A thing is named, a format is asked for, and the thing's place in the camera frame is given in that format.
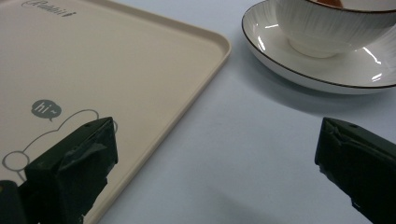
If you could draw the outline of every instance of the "white saucer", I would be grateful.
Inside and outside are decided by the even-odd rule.
[[[307,88],[341,94],[375,93],[396,86],[396,26],[366,48],[316,59],[289,45],[277,26],[275,2],[260,2],[242,19],[250,50],[275,73]]]

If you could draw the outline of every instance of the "white teacup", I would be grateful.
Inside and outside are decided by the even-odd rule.
[[[279,28],[302,54],[327,58],[363,48],[396,23],[396,0],[276,0]]]

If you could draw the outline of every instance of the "white table surface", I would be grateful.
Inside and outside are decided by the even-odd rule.
[[[225,35],[228,62],[100,224],[370,223],[314,164],[323,117],[396,142],[396,90],[345,96],[278,77],[241,30],[257,0],[117,0]]]

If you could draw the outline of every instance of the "tray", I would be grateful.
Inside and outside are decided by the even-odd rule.
[[[1,179],[111,116],[120,161],[95,223],[222,67],[222,35],[107,1],[0,1]]]

